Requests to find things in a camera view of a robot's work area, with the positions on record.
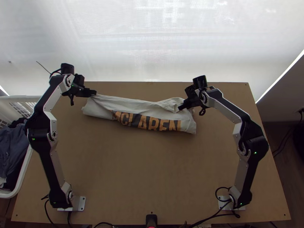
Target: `robotic arm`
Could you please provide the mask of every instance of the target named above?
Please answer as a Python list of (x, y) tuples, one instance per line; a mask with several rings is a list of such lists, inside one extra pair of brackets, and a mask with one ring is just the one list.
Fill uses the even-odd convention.
[(202, 116), (207, 108), (214, 107), (235, 124), (233, 138), (237, 145), (239, 164), (234, 185), (229, 188), (229, 197), (233, 202), (233, 209), (249, 204), (255, 171), (269, 148), (262, 128), (246, 112), (223, 98), (219, 89), (208, 87), (204, 75), (194, 78), (193, 85), (187, 87), (185, 92), (188, 98), (179, 106), (179, 110), (201, 106), (199, 115)]
[(49, 88), (35, 105), (34, 112), (25, 124), (25, 134), (31, 147), (39, 153), (50, 192), (50, 204), (58, 210), (83, 211), (86, 198), (74, 196), (71, 185), (65, 181), (56, 151), (57, 119), (51, 111), (61, 95), (69, 96), (73, 105), (74, 96), (90, 97), (95, 90), (84, 86), (84, 76), (74, 74), (74, 67), (63, 63), (59, 75), (52, 76)]

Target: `white plastic basket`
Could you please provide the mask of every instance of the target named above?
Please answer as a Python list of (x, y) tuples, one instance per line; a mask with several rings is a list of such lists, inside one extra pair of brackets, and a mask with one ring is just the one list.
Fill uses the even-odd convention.
[[(30, 117), (33, 113), (34, 106), (39, 99), (39, 96), (0, 97), (0, 129), (11, 124), (12, 121), (17, 120), (20, 117)], [(29, 145), (15, 188), (13, 191), (0, 188), (0, 198), (12, 198), (19, 192), (32, 153), (33, 149)]]

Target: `wooden table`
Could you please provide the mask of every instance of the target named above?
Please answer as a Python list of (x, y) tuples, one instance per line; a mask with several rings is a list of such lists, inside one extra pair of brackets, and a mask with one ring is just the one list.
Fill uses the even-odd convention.
[[(186, 98), (183, 82), (87, 82), (99, 94), (159, 101)], [(225, 98), (249, 113), (261, 125), (247, 83), (210, 83)], [(76, 194), (86, 196), (83, 212), (74, 212), (74, 224), (137, 225), (146, 214), (158, 216), (159, 224), (194, 223), (218, 210), (214, 191), (234, 183), (238, 164), (233, 141), (233, 123), (216, 109), (199, 116), (197, 134), (158, 132), (123, 126), (82, 114), (86, 98), (75, 98), (70, 106), (62, 97), (53, 110), (58, 119), (57, 151), (66, 180)], [(33, 153), (13, 212), (13, 221), (48, 222), (44, 202), (49, 191), (37, 153)], [(252, 185), (253, 200), (234, 216), (214, 218), (209, 223), (288, 220), (290, 214), (268, 151), (259, 163)], [(55, 223), (66, 223), (67, 213), (48, 205)]]

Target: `cloth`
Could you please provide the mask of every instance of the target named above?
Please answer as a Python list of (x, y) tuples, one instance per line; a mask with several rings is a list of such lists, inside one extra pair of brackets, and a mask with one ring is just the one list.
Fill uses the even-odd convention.
[(24, 156), (29, 141), (24, 134), (25, 124), (15, 128), (4, 127), (0, 130), (0, 177), (11, 174)]
[(18, 124), (22, 124), (22, 123), (24, 124), (26, 122), (26, 120), (27, 120), (27, 118), (21, 117), (17, 120), (14, 120), (8, 127), (15, 128), (15, 127), (17, 127)]
[(158, 102), (105, 95), (91, 96), (82, 108), (85, 115), (116, 120), (129, 127), (155, 131), (196, 133), (193, 109), (179, 110), (183, 98), (174, 97)]

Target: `wire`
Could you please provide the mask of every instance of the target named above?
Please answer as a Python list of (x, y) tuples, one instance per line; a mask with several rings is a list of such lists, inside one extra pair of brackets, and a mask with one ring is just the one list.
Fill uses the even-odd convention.
[(72, 211), (69, 211), (69, 212), (68, 212), (67, 221), (68, 221), (68, 226), (69, 226), (70, 228), (73, 228), (72, 225), (70, 224), (71, 214), (72, 214)]
[(55, 73), (59, 73), (59, 74), (61, 74), (59, 71), (61, 70), (62, 68), (59, 68), (59, 69), (57, 69), (57, 70), (55, 70), (55, 71), (53, 71), (51, 74), (50, 74), (50, 78), (52, 77), (52, 75), (53, 74), (55, 74)]
[(100, 223), (98, 223), (96, 226), (94, 226), (93, 228), (96, 228), (96, 227), (98, 227), (98, 226), (101, 225), (101, 224), (107, 224), (107, 225), (109, 225), (109, 226), (114, 227), (113, 224), (111, 224), (111, 223), (108, 223), (108, 222), (100, 222)]
[(47, 213), (48, 211), (47, 211), (47, 209), (46, 209), (46, 204), (47, 204), (48, 202), (49, 202), (49, 200), (45, 201), (45, 203), (44, 203), (45, 214), (46, 214), (48, 220), (50, 221), (50, 223), (51, 223), (54, 227), (59, 228), (58, 226), (56, 226), (55, 223), (53, 223), (53, 221), (52, 221), (51, 218), (49, 217), (49, 214)]
[(212, 216), (210, 216), (210, 217), (208, 217), (208, 218), (205, 218), (205, 219), (203, 219), (203, 220), (200, 220), (200, 221), (198, 221), (198, 222), (196, 222), (196, 223), (190, 225), (188, 228), (193, 228), (193, 227), (195, 227), (195, 226), (197, 226), (197, 225), (199, 225), (199, 224), (201, 224), (201, 223), (203, 223), (203, 222), (205, 222), (205, 221), (207, 221), (207, 220), (209, 220), (209, 219), (216, 218), (216, 217), (220, 217), (220, 216), (234, 215), (235, 217), (237, 217), (237, 218), (239, 219), (239, 218), (240, 218), (240, 215), (236, 214), (234, 211), (232, 211), (232, 213), (230, 213), (230, 214), (221, 214), (221, 215), (218, 215), (218, 213), (220, 213), (221, 210), (223, 210), (223, 208), (224, 208), (225, 206), (227, 206), (229, 203), (231, 203), (231, 199), (230, 199), (227, 203), (225, 203), (224, 206), (222, 206), (214, 215), (212, 215)]
[(48, 197), (49, 197), (49, 194), (47, 194), (46, 196), (42, 197), (41, 200), (44, 200), (44, 199), (46, 199)]
[[(281, 141), (281, 143), (280, 143), (278, 149), (274, 150), (274, 151), (272, 152), (272, 154), (276, 153), (276, 152), (280, 149), (281, 145), (282, 145), (283, 142), (284, 142), (284, 139), (285, 139), (286, 136), (290, 133), (290, 131), (291, 131), (291, 130), (294, 130), (295, 128), (297, 128), (298, 125), (302, 122), (302, 119), (303, 119), (303, 111), (300, 110), (299, 113), (301, 114), (300, 121), (299, 121), (295, 126), (293, 126), (293, 127), (291, 127), (291, 128), (289, 129), (289, 131), (288, 131), (288, 132), (286, 133), (286, 135), (283, 137), (283, 139), (282, 139), (282, 141)], [(288, 141), (288, 139), (290, 138), (291, 135), (292, 135), (292, 134), (290, 134), (290, 135), (287, 137), (287, 139), (286, 139), (285, 142), (284, 142), (284, 145), (283, 145), (282, 149), (280, 149), (280, 150), (273, 156), (273, 158), (275, 158), (279, 153), (281, 153), (281, 152), (284, 150), (284, 148), (285, 148), (285, 146), (286, 146), (286, 143), (287, 143), (287, 141)]]
[(273, 222), (270, 222), (273, 227), (278, 228)]
[(38, 62), (38, 61), (36, 61), (36, 63), (38, 63), (40, 66), (42, 66), (43, 67), (43, 69), (45, 69), (49, 74), (51, 74), (43, 65), (41, 65), (41, 63), (40, 62)]
[(227, 187), (219, 187), (219, 188), (217, 188), (217, 189), (215, 190), (215, 197), (217, 198), (217, 200), (219, 200), (219, 201), (221, 201), (221, 202), (228, 202), (228, 201), (231, 201), (231, 199), (221, 200), (220, 197), (217, 196), (218, 190), (223, 189), (223, 188), (224, 188), (224, 189), (227, 189), (227, 190), (230, 189), (230, 188), (227, 188)]

